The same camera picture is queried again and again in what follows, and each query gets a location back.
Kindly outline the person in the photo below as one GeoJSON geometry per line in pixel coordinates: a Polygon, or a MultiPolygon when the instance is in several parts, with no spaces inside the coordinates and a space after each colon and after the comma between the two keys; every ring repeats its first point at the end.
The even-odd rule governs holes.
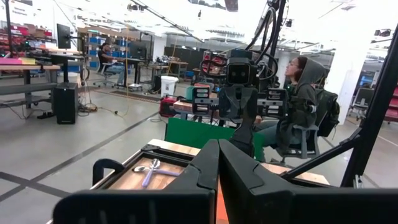
{"type": "Polygon", "coordinates": [[[120,63],[116,57],[111,56],[111,48],[107,42],[104,42],[98,51],[99,64],[107,73],[118,74],[117,85],[124,84],[125,65],[120,63]]]}
{"type": "Polygon", "coordinates": [[[304,56],[299,56],[288,64],[285,76],[290,80],[288,91],[287,117],[282,120],[263,121],[256,117],[254,132],[264,140],[262,148],[275,146],[288,149],[290,145],[301,144],[304,135],[294,126],[309,128],[317,120],[316,85],[326,75],[326,68],[304,56]]]}

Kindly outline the black aluminium rig frame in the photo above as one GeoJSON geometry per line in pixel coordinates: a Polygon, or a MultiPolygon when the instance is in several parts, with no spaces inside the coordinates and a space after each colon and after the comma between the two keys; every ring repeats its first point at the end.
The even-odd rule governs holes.
{"type": "Polygon", "coordinates": [[[283,172],[283,178],[292,180],[346,151],[352,153],[341,180],[341,187],[354,187],[356,179],[363,176],[394,87],[398,83],[398,0],[357,0],[356,7],[335,22],[335,33],[339,36],[338,45],[325,85],[327,90],[339,95],[340,120],[345,120],[374,32],[382,21],[395,22],[396,31],[381,67],[365,119],[339,145],[290,171],[283,172]]]}

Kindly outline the red tool case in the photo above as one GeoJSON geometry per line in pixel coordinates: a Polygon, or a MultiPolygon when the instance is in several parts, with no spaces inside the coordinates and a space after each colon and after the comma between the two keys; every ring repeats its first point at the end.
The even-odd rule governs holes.
{"type": "Polygon", "coordinates": [[[174,103],[176,103],[178,99],[172,96],[165,96],[160,101],[159,106],[159,114],[161,117],[174,117],[177,113],[174,110],[174,103]]]}

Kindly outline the orange plastic bin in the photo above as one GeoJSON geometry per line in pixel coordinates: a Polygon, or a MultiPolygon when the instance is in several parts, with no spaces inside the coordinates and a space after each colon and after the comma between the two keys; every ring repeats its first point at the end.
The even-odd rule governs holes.
{"type": "Polygon", "coordinates": [[[216,224],[229,224],[220,182],[218,182],[217,191],[216,224]]]}

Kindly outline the shelf with blue bins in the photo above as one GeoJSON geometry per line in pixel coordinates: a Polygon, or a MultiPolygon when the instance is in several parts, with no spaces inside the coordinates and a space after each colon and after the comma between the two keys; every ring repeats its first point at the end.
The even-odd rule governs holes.
{"type": "Polygon", "coordinates": [[[109,44],[107,55],[117,58],[131,57],[131,41],[121,36],[105,36],[93,34],[86,42],[87,64],[90,69],[98,68],[100,65],[98,51],[103,43],[109,44]]]}

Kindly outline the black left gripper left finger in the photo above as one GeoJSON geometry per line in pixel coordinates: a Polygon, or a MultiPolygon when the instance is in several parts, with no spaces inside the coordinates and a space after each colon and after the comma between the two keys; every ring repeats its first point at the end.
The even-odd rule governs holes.
{"type": "Polygon", "coordinates": [[[122,172],[105,169],[90,189],[61,199],[52,224],[216,224],[219,154],[214,139],[201,149],[152,139],[122,163],[122,172]],[[143,188],[148,171],[132,170],[149,168],[153,159],[158,169],[180,175],[153,172],[143,188]]]}

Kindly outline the black computer tower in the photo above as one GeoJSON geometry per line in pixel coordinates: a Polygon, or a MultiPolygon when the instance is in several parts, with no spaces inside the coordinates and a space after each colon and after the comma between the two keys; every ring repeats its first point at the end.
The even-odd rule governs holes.
{"type": "Polygon", "coordinates": [[[78,84],[59,83],[52,96],[57,123],[75,124],[78,116],[78,84]]]}

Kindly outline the green board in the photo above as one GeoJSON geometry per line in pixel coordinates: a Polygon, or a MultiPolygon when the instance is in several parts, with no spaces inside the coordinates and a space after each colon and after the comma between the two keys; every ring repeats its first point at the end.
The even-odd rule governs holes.
{"type": "Polygon", "coordinates": [[[235,129],[217,124],[169,118],[165,131],[165,141],[201,149],[210,139],[229,139],[235,129]]]}

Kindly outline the shelf with red bins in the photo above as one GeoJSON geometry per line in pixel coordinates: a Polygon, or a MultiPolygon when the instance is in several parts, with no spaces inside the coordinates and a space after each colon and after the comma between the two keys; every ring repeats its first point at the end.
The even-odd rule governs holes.
{"type": "Polygon", "coordinates": [[[57,46],[53,32],[32,24],[12,25],[10,29],[5,23],[0,24],[0,57],[25,57],[34,49],[46,49],[57,46]]]}

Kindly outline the white trash bin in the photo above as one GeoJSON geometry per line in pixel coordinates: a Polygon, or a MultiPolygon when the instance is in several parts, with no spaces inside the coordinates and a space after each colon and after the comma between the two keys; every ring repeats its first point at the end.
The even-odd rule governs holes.
{"type": "Polygon", "coordinates": [[[161,89],[160,89],[161,97],[165,97],[167,95],[174,95],[175,86],[177,82],[178,82],[177,77],[166,76],[166,75],[161,76],[161,89]]]}

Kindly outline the grey office chair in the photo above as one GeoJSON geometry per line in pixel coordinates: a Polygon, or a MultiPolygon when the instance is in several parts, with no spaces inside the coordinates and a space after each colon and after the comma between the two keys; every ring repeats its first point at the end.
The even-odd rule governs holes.
{"type": "Polygon", "coordinates": [[[299,159],[312,159],[320,154],[318,147],[318,126],[311,125],[309,128],[304,128],[302,126],[295,125],[294,130],[301,131],[300,144],[291,144],[287,149],[280,149],[276,145],[271,147],[276,150],[279,156],[282,157],[280,161],[271,159],[270,163],[275,165],[280,165],[286,167],[285,159],[287,157],[295,157],[299,159]]]}

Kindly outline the wooden top workbench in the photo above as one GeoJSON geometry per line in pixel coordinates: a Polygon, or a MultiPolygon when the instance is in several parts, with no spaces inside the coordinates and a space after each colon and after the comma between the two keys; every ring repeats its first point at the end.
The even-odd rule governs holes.
{"type": "Polygon", "coordinates": [[[51,104],[53,109],[52,93],[58,85],[57,71],[59,65],[34,65],[34,64],[0,64],[0,72],[3,70],[21,70],[24,78],[23,85],[0,86],[0,96],[24,94],[22,99],[18,100],[0,100],[0,108],[11,108],[15,106],[25,106],[31,108],[32,105],[38,105],[41,102],[51,104]],[[49,72],[49,81],[47,83],[31,83],[30,71],[39,70],[49,72]]]}

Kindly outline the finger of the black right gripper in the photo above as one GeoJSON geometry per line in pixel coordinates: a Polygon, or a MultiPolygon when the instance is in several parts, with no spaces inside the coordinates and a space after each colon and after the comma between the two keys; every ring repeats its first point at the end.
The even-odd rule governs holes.
{"type": "Polygon", "coordinates": [[[254,121],[257,116],[257,89],[244,87],[241,91],[240,108],[243,120],[254,121]]]}
{"type": "Polygon", "coordinates": [[[239,118],[239,101],[233,87],[224,87],[218,95],[219,116],[228,119],[239,118]]]}

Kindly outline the black monitor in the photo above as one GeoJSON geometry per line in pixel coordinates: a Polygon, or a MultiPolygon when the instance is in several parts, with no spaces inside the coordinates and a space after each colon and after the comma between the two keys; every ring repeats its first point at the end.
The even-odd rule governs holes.
{"type": "Polygon", "coordinates": [[[71,30],[69,26],[57,24],[57,42],[60,49],[71,48],[71,30]]]}

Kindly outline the dark backpack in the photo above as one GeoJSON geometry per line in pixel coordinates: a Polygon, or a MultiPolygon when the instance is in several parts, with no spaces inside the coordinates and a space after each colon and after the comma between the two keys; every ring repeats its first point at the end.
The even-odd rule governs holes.
{"type": "Polygon", "coordinates": [[[339,124],[340,105],[337,102],[338,95],[324,89],[316,89],[318,107],[317,136],[328,137],[331,131],[339,124]]]}

